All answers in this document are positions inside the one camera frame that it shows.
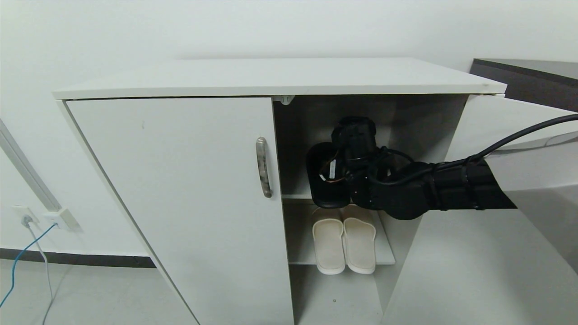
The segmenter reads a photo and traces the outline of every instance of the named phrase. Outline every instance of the black baseboard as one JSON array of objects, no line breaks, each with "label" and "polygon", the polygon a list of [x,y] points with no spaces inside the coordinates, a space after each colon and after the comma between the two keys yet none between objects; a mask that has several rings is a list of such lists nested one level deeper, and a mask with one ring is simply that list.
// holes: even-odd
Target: black baseboard
[{"label": "black baseboard", "polygon": [[[0,248],[0,258],[14,260],[20,253],[18,249]],[[155,268],[150,257],[114,256],[114,255],[79,255],[45,252],[49,263],[90,265],[98,267],[142,267]],[[44,262],[39,252],[26,251],[20,256],[20,261]]]}]

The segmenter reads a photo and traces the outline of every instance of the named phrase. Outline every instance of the cabinet door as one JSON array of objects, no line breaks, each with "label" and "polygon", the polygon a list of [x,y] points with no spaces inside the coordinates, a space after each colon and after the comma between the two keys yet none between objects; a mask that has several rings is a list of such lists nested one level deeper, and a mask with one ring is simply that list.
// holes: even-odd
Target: cabinet door
[{"label": "cabinet door", "polygon": [[[470,96],[446,160],[571,113]],[[518,142],[577,128],[563,123]],[[578,276],[519,210],[430,211],[421,219],[383,323],[575,324],[577,301]]]},{"label": "cabinet door", "polygon": [[[67,105],[159,269],[200,324],[293,323],[270,98]],[[260,137],[270,198],[257,166]]]},{"label": "cabinet door", "polygon": [[[446,161],[465,158],[523,128],[569,114],[573,112],[500,96],[471,95],[455,129]],[[577,124],[562,123],[528,134],[510,144],[576,130]]]}]

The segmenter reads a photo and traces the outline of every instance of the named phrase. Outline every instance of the gray cable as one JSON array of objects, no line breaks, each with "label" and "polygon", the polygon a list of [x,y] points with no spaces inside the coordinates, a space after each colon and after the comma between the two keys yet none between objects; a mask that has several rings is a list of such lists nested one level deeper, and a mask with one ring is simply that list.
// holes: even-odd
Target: gray cable
[{"label": "gray cable", "polygon": [[[32,237],[34,237],[34,240],[36,240],[36,235],[34,234],[32,228],[30,228],[30,225],[26,221],[27,220],[23,220],[23,225],[28,229],[28,231],[30,231]],[[42,258],[44,259],[44,263],[46,265],[46,279],[48,279],[48,288],[50,289],[50,303],[48,304],[48,308],[46,308],[46,313],[44,314],[44,318],[42,319],[42,325],[45,325],[46,318],[48,317],[48,312],[50,311],[50,307],[52,307],[52,303],[54,302],[54,295],[52,294],[52,285],[50,284],[50,274],[48,272],[48,259],[46,258],[46,255],[44,254],[42,248],[40,248],[40,244],[38,244],[38,242],[36,242],[36,247],[40,251]]]},{"label": "gray cable", "polygon": [[[32,228],[27,227],[28,231],[30,231],[30,234],[32,235],[32,237],[34,238],[34,240],[36,240],[36,235],[34,234],[34,232],[32,231]],[[40,255],[42,255],[42,258],[44,259],[44,264],[46,265],[46,279],[48,280],[48,289],[50,289],[50,299],[54,299],[54,296],[52,295],[52,285],[50,285],[50,274],[48,272],[48,259],[46,258],[46,255],[44,254],[44,251],[42,250],[42,248],[40,248],[40,244],[38,242],[36,242],[36,248],[38,248],[38,250],[40,251]]]}]

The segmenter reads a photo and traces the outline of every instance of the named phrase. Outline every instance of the black cable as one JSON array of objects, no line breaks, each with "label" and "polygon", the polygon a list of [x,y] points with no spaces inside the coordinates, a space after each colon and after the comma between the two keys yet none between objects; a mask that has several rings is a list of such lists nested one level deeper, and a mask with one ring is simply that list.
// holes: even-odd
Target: black cable
[{"label": "black cable", "polygon": [[[464,163],[466,163],[466,161],[471,161],[473,163],[477,163],[478,161],[480,161],[482,158],[484,158],[485,156],[487,156],[488,154],[492,153],[493,151],[495,151],[496,149],[499,149],[501,146],[504,146],[518,138],[521,138],[524,135],[528,135],[530,133],[536,132],[538,130],[541,130],[543,128],[547,128],[550,127],[552,125],[556,125],[556,124],[560,124],[560,123],[565,123],[565,122],[570,122],[570,121],[576,121],[578,120],[578,114],[572,114],[572,115],[566,115],[566,116],[561,116],[561,117],[556,117],[555,119],[551,119],[551,120],[547,120],[538,124],[534,124],[530,127],[527,127],[523,130],[520,130],[512,135],[509,135],[503,139],[501,139],[500,141],[494,143],[493,145],[485,148],[484,150],[480,151],[479,153],[476,153],[466,159],[460,159],[460,160],[455,160],[455,161],[449,161],[449,162],[442,162],[440,164],[437,164],[437,170],[444,170],[444,169],[449,169],[449,168],[454,168],[457,166],[461,166]],[[415,178],[418,178],[420,176],[423,176],[425,174],[430,173],[433,168],[429,168],[429,169],[424,169],[422,171],[416,172],[414,174],[408,175],[402,179],[399,180],[395,180],[395,181],[380,181],[376,178],[377,175],[377,170],[376,170],[376,166],[377,166],[377,161],[371,163],[371,165],[368,168],[368,178],[372,183],[376,183],[376,184],[381,184],[381,185],[388,185],[388,186],[392,186],[392,185],[402,185],[405,184]]]},{"label": "black cable", "polygon": [[411,157],[410,157],[408,154],[406,154],[405,152],[401,152],[401,151],[399,151],[399,150],[389,149],[389,148],[387,148],[386,150],[387,150],[387,152],[389,152],[389,153],[396,154],[396,155],[398,155],[398,156],[402,156],[403,158],[407,159],[410,163],[413,163],[413,162],[414,162],[413,158],[411,158]]}]

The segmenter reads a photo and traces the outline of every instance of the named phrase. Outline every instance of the blue cable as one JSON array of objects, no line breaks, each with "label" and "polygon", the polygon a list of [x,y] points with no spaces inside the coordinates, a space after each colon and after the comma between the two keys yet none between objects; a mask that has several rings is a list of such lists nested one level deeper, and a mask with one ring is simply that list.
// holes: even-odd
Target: blue cable
[{"label": "blue cable", "polygon": [[12,287],[10,287],[10,290],[8,291],[8,293],[4,296],[4,299],[2,299],[2,302],[0,302],[0,308],[3,306],[4,302],[6,301],[6,299],[8,298],[8,296],[10,295],[10,293],[12,293],[12,290],[14,289],[14,273],[16,272],[16,262],[18,262],[18,259],[20,259],[20,256],[22,256],[22,254],[24,254],[24,252],[26,252],[27,249],[30,248],[30,246],[34,245],[34,243],[36,243],[37,241],[39,241],[42,237],[44,237],[44,235],[46,235],[52,228],[54,228],[55,226],[57,226],[57,224],[53,224],[52,226],[50,226],[50,228],[48,228],[42,235],[40,235],[35,241],[31,242],[30,245],[26,246],[26,248],[24,248],[22,250],[22,252],[20,252],[16,258],[14,259],[14,264],[12,264]]}]

